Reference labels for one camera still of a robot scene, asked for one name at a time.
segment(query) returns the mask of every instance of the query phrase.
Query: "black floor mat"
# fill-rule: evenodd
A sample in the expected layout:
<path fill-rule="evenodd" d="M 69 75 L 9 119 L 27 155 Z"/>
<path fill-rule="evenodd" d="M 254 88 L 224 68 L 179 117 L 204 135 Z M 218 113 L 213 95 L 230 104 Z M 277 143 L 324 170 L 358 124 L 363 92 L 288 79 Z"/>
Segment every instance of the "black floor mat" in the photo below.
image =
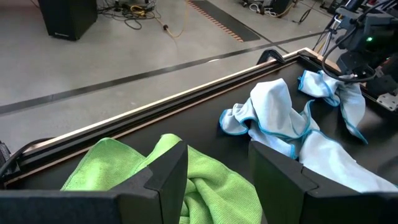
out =
<path fill-rule="evenodd" d="M 260 39 L 244 24 L 208 1 L 189 1 L 189 4 L 240 42 Z"/>

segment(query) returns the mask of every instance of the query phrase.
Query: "cloth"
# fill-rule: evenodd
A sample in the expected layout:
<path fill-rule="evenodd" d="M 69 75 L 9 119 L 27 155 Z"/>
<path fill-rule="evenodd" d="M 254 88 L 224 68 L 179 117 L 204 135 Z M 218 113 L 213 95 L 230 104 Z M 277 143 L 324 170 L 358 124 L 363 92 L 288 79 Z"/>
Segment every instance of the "cloth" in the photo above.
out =
<path fill-rule="evenodd" d="M 302 82 L 302 89 L 313 85 L 323 86 L 315 84 L 315 81 L 319 82 L 320 79 L 302 78 L 302 81 L 304 80 L 307 81 Z M 336 106 L 341 102 L 345 108 L 355 108 L 349 103 L 351 100 L 356 103 L 355 99 L 358 97 L 350 88 L 341 91 L 340 97 L 326 96 L 321 88 L 314 88 L 313 91 L 304 90 L 315 97 L 328 98 L 325 100 L 335 102 Z M 233 108 L 224 110 L 219 122 L 225 133 L 249 134 L 252 140 L 259 141 L 292 159 L 296 159 L 295 155 L 298 154 L 299 161 L 305 167 L 358 192 L 398 191 L 395 185 L 361 167 L 340 144 L 322 134 L 319 126 L 311 118 L 311 102 L 312 100 L 307 102 L 303 111 L 298 113 L 292 108 L 289 89 L 283 79 L 258 83 L 250 92 L 245 104 L 235 104 Z M 294 140 L 301 140 L 300 152 L 295 152 L 297 144 L 292 143 Z"/>
<path fill-rule="evenodd" d="M 365 98 L 359 83 L 344 83 L 325 74 L 324 71 L 304 71 L 299 78 L 298 89 L 310 96 L 323 98 L 332 106 L 339 106 L 348 131 L 360 138 L 363 143 L 368 141 L 356 128 L 365 115 Z"/>
<path fill-rule="evenodd" d="M 93 146 L 62 190 L 109 190 L 148 166 L 181 139 L 165 134 L 147 157 L 116 140 Z M 187 186 L 180 223 L 260 223 L 262 208 L 246 179 L 188 147 Z"/>
<path fill-rule="evenodd" d="M 300 162 L 310 170 L 357 192 L 398 192 L 398 188 L 366 170 L 338 142 L 313 130 L 300 151 Z"/>
<path fill-rule="evenodd" d="M 245 104 L 236 103 L 232 109 L 223 111 L 220 126 L 225 133 L 231 135 L 248 133 L 252 140 L 295 159 L 295 145 L 288 142 L 319 127 L 311 118 L 312 101 L 298 113 L 292 108 L 292 101 L 287 96 L 290 96 L 289 89 L 281 78 L 258 83 Z M 251 122 L 250 129 L 246 126 L 247 121 Z"/>

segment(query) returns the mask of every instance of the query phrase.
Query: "black speaker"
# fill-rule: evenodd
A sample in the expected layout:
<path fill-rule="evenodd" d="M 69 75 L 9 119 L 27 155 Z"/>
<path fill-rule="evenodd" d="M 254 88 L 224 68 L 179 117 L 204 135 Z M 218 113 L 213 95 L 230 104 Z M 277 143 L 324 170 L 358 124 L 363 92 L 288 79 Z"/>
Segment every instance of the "black speaker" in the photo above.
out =
<path fill-rule="evenodd" d="M 53 37 L 78 40 L 97 20 L 96 0 L 39 0 L 47 32 Z"/>

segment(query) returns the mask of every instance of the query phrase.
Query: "green microfiber towel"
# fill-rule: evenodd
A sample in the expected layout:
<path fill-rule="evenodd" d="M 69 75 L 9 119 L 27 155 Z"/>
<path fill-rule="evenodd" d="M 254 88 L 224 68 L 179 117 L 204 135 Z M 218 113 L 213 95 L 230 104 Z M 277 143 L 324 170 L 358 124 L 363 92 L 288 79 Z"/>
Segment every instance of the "green microfiber towel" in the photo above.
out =
<path fill-rule="evenodd" d="M 148 166 L 181 139 L 165 134 L 147 157 L 113 139 L 93 146 L 62 190 L 109 190 Z M 260 223 L 256 190 L 224 164 L 188 147 L 187 187 L 180 223 Z"/>

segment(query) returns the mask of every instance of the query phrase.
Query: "concrete floor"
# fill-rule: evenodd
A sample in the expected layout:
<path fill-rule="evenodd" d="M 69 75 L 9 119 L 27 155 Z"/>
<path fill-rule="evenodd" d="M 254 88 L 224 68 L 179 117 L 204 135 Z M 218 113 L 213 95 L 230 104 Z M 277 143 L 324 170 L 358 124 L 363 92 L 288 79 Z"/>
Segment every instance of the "concrete floor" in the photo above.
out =
<path fill-rule="evenodd" d="M 318 38 L 314 34 L 331 19 L 316 7 L 318 11 L 313 10 L 301 25 L 291 22 L 299 20 L 313 0 L 300 2 L 282 19 L 256 14 L 239 0 L 209 1 L 262 38 L 240 43 L 189 7 L 188 26 L 176 41 L 155 20 L 142 21 L 141 30 L 132 30 L 123 22 L 99 16 L 78 42 L 70 42 L 47 35 L 40 11 L 29 0 L 0 0 L 0 108 L 193 62 L 193 66 L 53 103 L 0 111 L 0 140 L 15 151 L 35 139 L 82 128 L 253 66 L 267 48 L 281 54 L 312 48 Z M 181 29 L 182 0 L 158 0 L 157 7 L 172 30 Z"/>

